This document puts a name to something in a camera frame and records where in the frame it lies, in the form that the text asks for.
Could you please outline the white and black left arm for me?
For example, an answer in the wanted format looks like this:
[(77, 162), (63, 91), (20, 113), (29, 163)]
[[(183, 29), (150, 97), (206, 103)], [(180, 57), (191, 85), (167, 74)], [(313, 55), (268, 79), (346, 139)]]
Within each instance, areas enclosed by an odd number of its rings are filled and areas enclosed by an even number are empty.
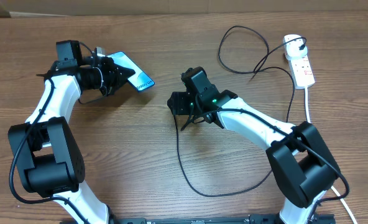
[(9, 171), (12, 195), (26, 204), (56, 202), (77, 223), (115, 223), (108, 205), (85, 182), (85, 164), (68, 121), (85, 90), (104, 97), (127, 83), (135, 70), (96, 50), (84, 57), (77, 40), (56, 43), (58, 58), (43, 74), (45, 90), (22, 124), (8, 130), (13, 159)]

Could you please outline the black smartphone with blue screen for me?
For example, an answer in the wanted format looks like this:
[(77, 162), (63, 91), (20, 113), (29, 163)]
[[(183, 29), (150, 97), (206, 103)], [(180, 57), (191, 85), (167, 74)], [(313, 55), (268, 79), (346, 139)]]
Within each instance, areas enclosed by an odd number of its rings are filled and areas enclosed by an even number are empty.
[(130, 59), (124, 52), (116, 52), (109, 54), (114, 60), (114, 63), (134, 71), (133, 75), (129, 75), (127, 81), (138, 91), (145, 91), (155, 85), (153, 79), (146, 74), (132, 59)]

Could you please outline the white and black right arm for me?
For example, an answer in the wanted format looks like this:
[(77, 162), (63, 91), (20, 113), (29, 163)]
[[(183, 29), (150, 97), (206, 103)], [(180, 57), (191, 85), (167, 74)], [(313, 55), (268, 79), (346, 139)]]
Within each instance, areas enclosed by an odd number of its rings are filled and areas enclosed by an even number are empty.
[(316, 214), (323, 202), (341, 200), (349, 184), (317, 128), (304, 121), (285, 123), (249, 106), (237, 94), (218, 91), (202, 67), (182, 73), (185, 91), (167, 101), (174, 116), (187, 115), (184, 127), (214, 123), (234, 131), (265, 151), (278, 188), (285, 196), (279, 223), (329, 223)]

